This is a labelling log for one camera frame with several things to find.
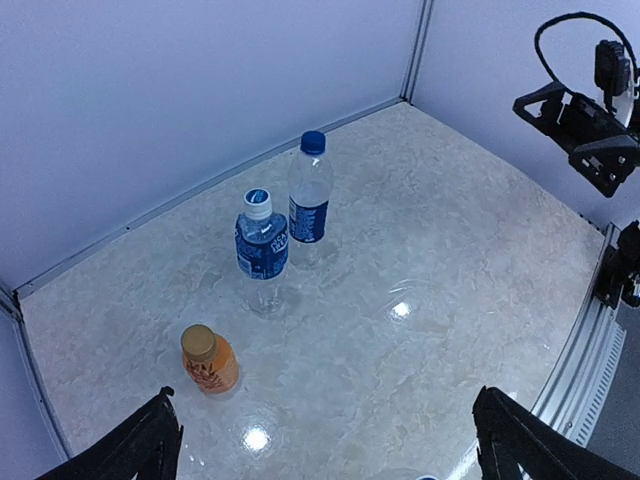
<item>metal frame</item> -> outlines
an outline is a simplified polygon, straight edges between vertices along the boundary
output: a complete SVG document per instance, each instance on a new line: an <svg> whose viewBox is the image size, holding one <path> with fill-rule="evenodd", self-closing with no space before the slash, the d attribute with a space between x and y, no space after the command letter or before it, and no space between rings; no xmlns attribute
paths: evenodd
<svg viewBox="0 0 640 480"><path fill-rule="evenodd" d="M402 103L402 99L401 98L395 98L393 100L388 100L386 102L380 103L378 105L375 105L371 108L367 108L366 110L362 110L361 112L355 113L353 115L350 115L348 117L345 117L341 120L338 120L336 122L332 122L328 125L325 125L322 128L319 128L319 130L321 132L327 133L330 132L332 130L335 130L337 128L340 128L348 123L354 122L356 120L359 120L363 117L366 117L368 115L371 115L373 113L376 113L380 110L384 110L385 108L391 107L393 105L396 105L398 103ZM39 288L41 288L43 285L49 283L51 280L53 280L54 278L62 275L64 272L66 272L67 270L69 270L71 267L73 267L74 265L77 265L78 263L80 263L82 260L84 260L85 258L90 257L91 255L93 255L94 253L96 253L97 251L103 249L104 247L106 247L109 243L113 242L115 239L121 237L122 235L125 235L127 233L129 233L131 230L135 230L136 228L144 225L145 223L147 223L149 220L152 220L160 215L162 215L163 213L171 210L172 208L178 206L179 204L181 204L182 202L185 202L187 200L189 200L190 198L195 197L196 195L204 192L205 190L208 190L209 188L225 181L228 178L233 177L234 175L237 175L240 172L243 172L251 167L253 167L254 165L257 165L258 163L267 160L275 155L278 155L282 152L285 152L291 148L294 148L296 145L298 145L299 143L299 139L298 138L294 138L292 140L289 140L286 143L283 143L282 145L273 148L271 150L269 150L268 152L265 152L261 155L258 155L257 157L254 157L240 165L238 165L237 167L234 167L228 171L226 171L225 173L223 173L222 175L218 175L214 178L211 178L209 180L207 180L204 183L201 183L200 185L198 185L195 188L192 188L191 190L178 195L177 197L175 197L172 200L169 200L168 202L160 205L159 207L151 210L150 212L142 215L141 217L137 218L136 220L134 220L131 223L128 223L127 225L125 225L124 227L119 228L118 230L116 230L115 232L113 232L110 235L107 235L106 237L104 237L102 240L97 241L96 243L94 243L93 245L90 245L89 247L85 248L84 250L76 253L75 255L72 255L71 257L63 260L62 262L58 263L57 265L55 265L54 267L50 268L49 270L47 270L46 272L38 275L37 277L29 280L27 283L19 286L16 289L16 294L18 296L19 299L24 299L26 297L28 297L29 295L31 295L33 292L35 292L36 290L38 290Z"/></svg>
<svg viewBox="0 0 640 480"><path fill-rule="evenodd" d="M431 23L434 3L435 0L422 0L413 50L402 89L400 90L400 98L411 105L413 105L413 95L415 93L418 75L420 74L420 64L422 63L422 55L427 41L427 31Z"/></svg>
<svg viewBox="0 0 640 480"><path fill-rule="evenodd" d="M27 381L31 386L34 399L40 410L40 416L49 432L58 456L62 461L67 461L73 456L71 447L60 427L53 405L47 396L42 376L38 370L38 364L33 356L31 345L29 344L29 337L24 324L22 311L20 310L20 304L16 298L16 294L14 293L12 295L9 288L2 282L0 282L0 313L6 313L9 318L7 321L11 321L12 323ZM0 317L2 317L1 321L5 321L5 315L0 315Z"/></svg>
<svg viewBox="0 0 640 480"><path fill-rule="evenodd" d="M609 225L578 318L532 409L536 417L581 446L589 441L604 406L625 338L615 321L618 310L593 295L604 252L617 233Z"/></svg>

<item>blue bottle cap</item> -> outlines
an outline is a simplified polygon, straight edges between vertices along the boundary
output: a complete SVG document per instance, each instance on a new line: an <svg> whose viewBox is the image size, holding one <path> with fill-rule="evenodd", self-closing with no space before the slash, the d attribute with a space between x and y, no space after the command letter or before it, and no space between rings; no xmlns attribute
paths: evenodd
<svg viewBox="0 0 640 480"><path fill-rule="evenodd" d="M300 141L300 150L307 155L321 155L327 146L327 138L322 132L304 132Z"/></svg>

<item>water bottle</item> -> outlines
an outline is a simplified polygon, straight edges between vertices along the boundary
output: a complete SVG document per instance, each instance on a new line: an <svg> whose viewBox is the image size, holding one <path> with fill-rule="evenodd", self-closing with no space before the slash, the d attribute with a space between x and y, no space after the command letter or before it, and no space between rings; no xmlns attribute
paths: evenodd
<svg viewBox="0 0 640 480"><path fill-rule="evenodd" d="M251 278L249 308L261 316L282 307L279 279L289 255L287 218L274 213L271 195L256 188L244 196L245 212L236 221L238 266Z"/></svg>
<svg viewBox="0 0 640 480"><path fill-rule="evenodd" d="M325 234L333 188L333 167L325 149L323 133L305 132L289 169L289 235L295 240L291 261L297 267L313 267L322 257L318 242Z"/></svg>

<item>orange bottle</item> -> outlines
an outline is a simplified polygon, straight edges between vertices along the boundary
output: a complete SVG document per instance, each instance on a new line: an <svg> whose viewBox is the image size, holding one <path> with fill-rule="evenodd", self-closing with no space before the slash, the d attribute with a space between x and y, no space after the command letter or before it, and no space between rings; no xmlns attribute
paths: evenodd
<svg viewBox="0 0 640 480"><path fill-rule="evenodd" d="M206 325L191 325L182 334L182 363L200 390L224 393L238 381L231 345Z"/></svg>

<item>bottle label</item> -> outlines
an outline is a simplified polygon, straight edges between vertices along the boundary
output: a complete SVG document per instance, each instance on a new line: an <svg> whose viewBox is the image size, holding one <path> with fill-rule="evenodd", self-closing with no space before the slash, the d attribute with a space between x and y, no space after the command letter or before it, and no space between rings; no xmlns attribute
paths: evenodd
<svg viewBox="0 0 640 480"><path fill-rule="evenodd" d="M289 234L304 243L314 243L324 237L327 221L327 200L317 207L301 207L289 197Z"/></svg>
<svg viewBox="0 0 640 480"><path fill-rule="evenodd" d="M242 237L236 222L236 253L240 270L256 280L269 280L282 273L289 257L289 236L283 227L269 243L252 243Z"/></svg>

